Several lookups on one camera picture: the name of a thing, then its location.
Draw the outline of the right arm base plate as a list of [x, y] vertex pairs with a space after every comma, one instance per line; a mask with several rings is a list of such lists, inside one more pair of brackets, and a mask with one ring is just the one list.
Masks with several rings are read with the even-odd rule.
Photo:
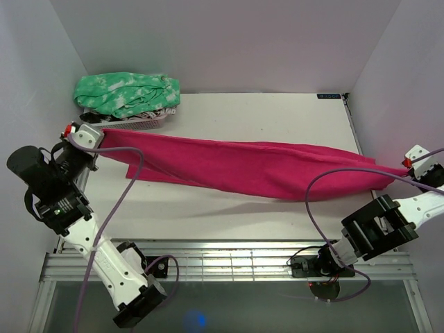
[[290, 258], [287, 265], [294, 278], [352, 278], [356, 275], [334, 260], [322, 259], [319, 255], [298, 255]]

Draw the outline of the white plastic basket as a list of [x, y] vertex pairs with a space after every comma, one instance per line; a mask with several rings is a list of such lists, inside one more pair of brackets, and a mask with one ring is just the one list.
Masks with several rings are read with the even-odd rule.
[[100, 128], [101, 130], [105, 128], [114, 128], [122, 130], [153, 130], [161, 128], [164, 125], [165, 120], [168, 115], [163, 114], [153, 119], [143, 119], [135, 118], [125, 121], [111, 121], [111, 122], [101, 122], [93, 124], [94, 127]]

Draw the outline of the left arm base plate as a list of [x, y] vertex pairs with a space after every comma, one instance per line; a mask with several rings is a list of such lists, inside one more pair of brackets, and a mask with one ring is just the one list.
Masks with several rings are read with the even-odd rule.
[[169, 258], [165, 257], [157, 261], [149, 270], [148, 266], [157, 259], [156, 256], [145, 256], [145, 274], [153, 275], [155, 278], [167, 278], [169, 270]]

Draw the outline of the aluminium front rail frame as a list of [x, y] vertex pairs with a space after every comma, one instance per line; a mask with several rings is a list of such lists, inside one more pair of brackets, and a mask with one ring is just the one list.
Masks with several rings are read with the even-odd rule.
[[341, 219], [368, 199], [310, 203], [311, 222], [302, 203], [140, 182], [108, 233], [116, 244], [130, 240], [147, 255], [170, 255], [168, 282], [289, 281], [285, 259], [313, 253], [319, 230], [337, 238]]

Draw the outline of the blue table label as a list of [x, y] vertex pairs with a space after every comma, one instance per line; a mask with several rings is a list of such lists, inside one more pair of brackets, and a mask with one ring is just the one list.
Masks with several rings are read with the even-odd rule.
[[317, 99], [325, 99], [325, 100], [342, 99], [342, 96], [340, 94], [317, 94], [316, 97]]

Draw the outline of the pink trousers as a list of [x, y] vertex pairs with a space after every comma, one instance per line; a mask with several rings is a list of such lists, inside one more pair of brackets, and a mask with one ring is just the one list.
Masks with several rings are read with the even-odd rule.
[[139, 180], [207, 187], [280, 200], [330, 200], [382, 190], [392, 175], [407, 170], [376, 164], [369, 157], [326, 146], [280, 142], [222, 142], [105, 129], [104, 156], [128, 165], [133, 177], [139, 156], [115, 147], [135, 147], [144, 154]]

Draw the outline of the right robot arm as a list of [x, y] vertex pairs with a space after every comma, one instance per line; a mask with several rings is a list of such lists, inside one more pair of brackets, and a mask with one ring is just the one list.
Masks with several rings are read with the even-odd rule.
[[368, 261], [413, 241], [420, 226], [443, 216], [443, 166], [417, 162], [409, 175], [422, 193], [396, 200], [383, 195], [345, 217], [342, 238], [324, 245], [310, 261], [318, 274], [353, 276], [348, 269], [360, 257]]

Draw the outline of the black white clothes in basket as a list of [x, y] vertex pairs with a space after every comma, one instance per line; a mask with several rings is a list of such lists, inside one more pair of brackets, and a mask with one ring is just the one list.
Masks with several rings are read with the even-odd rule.
[[159, 110], [142, 112], [136, 115], [126, 115], [123, 118], [115, 117], [112, 114], [99, 114], [96, 111], [85, 109], [84, 113], [80, 115], [80, 119], [86, 123], [116, 122], [136, 119], [155, 119], [166, 114], [175, 114], [177, 109], [177, 106], [171, 108], [162, 108]]

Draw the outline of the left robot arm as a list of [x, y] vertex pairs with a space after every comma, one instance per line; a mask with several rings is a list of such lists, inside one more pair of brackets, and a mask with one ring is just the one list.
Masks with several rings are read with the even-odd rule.
[[85, 169], [96, 168], [97, 154], [64, 139], [46, 160], [46, 149], [23, 146], [7, 160], [7, 167], [28, 187], [28, 212], [70, 243], [95, 271], [117, 309], [114, 323], [134, 328], [167, 299], [167, 293], [150, 274], [147, 258], [133, 242], [115, 246], [104, 233], [76, 180]]

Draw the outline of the green white patterned garment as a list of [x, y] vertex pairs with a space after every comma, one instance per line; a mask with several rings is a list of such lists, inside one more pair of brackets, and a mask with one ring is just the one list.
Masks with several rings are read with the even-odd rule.
[[83, 76], [74, 102], [104, 116], [118, 119], [174, 108], [180, 104], [180, 83], [166, 74], [114, 72]]

